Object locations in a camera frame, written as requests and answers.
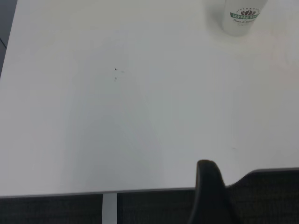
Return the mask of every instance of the white cup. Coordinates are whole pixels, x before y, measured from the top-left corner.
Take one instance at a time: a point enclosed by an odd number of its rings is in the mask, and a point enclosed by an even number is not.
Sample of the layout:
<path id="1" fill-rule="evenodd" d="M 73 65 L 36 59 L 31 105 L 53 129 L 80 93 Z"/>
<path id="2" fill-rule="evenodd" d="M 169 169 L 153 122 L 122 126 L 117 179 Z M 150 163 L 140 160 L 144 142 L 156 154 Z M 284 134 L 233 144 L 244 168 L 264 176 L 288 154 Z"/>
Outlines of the white cup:
<path id="1" fill-rule="evenodd" d="M 267 0 L 226 0 L 223 30 L 233 36 L 247 34 L 266 2 Z"/>

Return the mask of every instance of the green logo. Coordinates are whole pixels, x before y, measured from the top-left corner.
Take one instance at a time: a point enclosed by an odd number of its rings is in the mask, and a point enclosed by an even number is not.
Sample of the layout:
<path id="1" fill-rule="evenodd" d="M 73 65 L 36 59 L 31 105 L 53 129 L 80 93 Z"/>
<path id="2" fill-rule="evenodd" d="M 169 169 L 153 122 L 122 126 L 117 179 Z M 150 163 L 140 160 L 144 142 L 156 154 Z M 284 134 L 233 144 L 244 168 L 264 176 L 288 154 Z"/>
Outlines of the green logo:
<path id="1" fill-rule="evenodd" d="M 235 19 L 241 19 L 241 20 L 250 20 L 250 19 L 255 19 L 259 14 L 256 15 L 238 15 L 235 13 L 230 13 L 230 17 L 235 18 Z"/>

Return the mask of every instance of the cup logo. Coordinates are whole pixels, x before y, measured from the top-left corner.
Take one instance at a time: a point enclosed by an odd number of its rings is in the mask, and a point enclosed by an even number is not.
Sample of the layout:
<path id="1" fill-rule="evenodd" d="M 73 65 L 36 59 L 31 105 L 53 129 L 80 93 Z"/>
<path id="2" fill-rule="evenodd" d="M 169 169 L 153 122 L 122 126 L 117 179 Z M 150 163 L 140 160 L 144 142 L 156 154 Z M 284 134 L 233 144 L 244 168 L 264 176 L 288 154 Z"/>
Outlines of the cup logo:
<path id="1" fill-rule="evenodd" d="M 238 23 L 251 23 L 260 14 L 257 8 L 240 8 L 236 13 L 230 13 L 230 17 Z"/>

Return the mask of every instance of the table leg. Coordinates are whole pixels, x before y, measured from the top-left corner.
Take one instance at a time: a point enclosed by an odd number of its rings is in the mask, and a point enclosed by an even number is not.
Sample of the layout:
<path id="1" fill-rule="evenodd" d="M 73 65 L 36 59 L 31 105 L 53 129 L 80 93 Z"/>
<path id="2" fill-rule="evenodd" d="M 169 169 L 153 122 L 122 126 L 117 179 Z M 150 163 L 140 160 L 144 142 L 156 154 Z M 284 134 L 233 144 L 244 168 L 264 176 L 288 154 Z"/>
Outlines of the table leg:
<path id="1" fill-rule="evenodd" d="M 103 194 L 102 224 L 117 224 L 117 193 Z"/>

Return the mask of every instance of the white table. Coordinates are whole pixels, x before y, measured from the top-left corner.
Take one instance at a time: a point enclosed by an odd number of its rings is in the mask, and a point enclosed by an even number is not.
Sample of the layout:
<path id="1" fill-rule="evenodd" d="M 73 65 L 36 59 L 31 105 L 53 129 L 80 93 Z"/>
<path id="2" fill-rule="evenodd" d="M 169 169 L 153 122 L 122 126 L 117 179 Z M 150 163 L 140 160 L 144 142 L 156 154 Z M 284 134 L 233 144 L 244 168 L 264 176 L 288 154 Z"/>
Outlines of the white table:
<path id="1" fill-rule="evenodd" d="M 246 37 L 221 0 L 19 0 L 0 80 L 0 196 L 227 185 L 299 167 L 299 3 Z"/>

